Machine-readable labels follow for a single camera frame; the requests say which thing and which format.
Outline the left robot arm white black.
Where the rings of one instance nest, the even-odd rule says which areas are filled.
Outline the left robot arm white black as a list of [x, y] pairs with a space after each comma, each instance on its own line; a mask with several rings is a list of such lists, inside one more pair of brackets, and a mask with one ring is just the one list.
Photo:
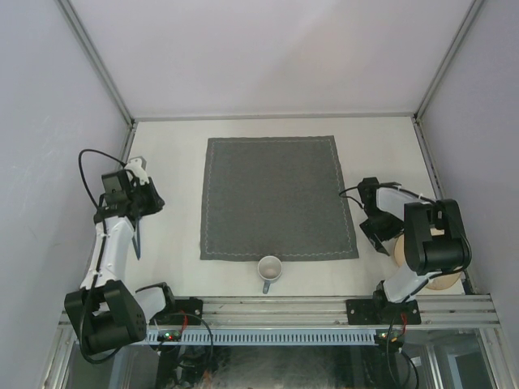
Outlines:
[[64, 301], [80, 351], [89, 361], [144, 340], [151, 321], [199, 325], [203, 308], [193, 297], [176, 300], [165, 282], [128, 289], [127, 254], [134, 250], [141, 255], [140, 221], [160, 212], [165, 202], [144, 168], [133, 163], [101, 179], [105, 192], [94, 216], [97, 236], [89, 269]]

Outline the grey cloth placemat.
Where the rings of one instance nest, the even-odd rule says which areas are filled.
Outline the grey cloth placemat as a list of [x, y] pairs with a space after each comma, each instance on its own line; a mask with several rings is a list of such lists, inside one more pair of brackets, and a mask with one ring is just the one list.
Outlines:
[[333, 136], [211, 138], [201, 203], [202, 260], [357, 259]]

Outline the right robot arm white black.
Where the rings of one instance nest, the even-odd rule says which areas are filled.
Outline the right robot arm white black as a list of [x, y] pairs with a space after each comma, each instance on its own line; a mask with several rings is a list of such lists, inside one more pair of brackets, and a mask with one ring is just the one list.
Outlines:
[[421, 324], [417, 294], [441, 276], [463, 272], [472, 250], [453, 199], [429, 199], [397, 182], [366, 177], [354, 188], [367, 218], [360, 228], [375, 250], [403, 237], [404, 263], [380, 281], [372, 296], [345, 303], [350, 325]]

